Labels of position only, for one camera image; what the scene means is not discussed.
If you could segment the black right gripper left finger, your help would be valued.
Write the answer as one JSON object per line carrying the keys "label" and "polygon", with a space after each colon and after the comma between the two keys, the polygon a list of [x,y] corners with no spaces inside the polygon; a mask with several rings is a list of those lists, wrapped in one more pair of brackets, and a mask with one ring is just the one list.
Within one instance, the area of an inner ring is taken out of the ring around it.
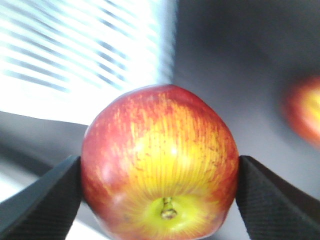
{"label": "black right gripper left finger", "polygon": [[0,204],[2,240],[64,240],[82,200],[80,157],[70,156]]}

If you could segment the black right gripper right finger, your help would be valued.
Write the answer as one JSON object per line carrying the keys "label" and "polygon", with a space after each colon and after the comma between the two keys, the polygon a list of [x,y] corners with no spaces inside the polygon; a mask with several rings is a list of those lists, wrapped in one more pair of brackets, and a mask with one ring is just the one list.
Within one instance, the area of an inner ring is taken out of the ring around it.
{"label": "black right gripper right finger", "polygon": [[240,156],[236,204],[252,240],[318,240],[320,202],[251,156]]}

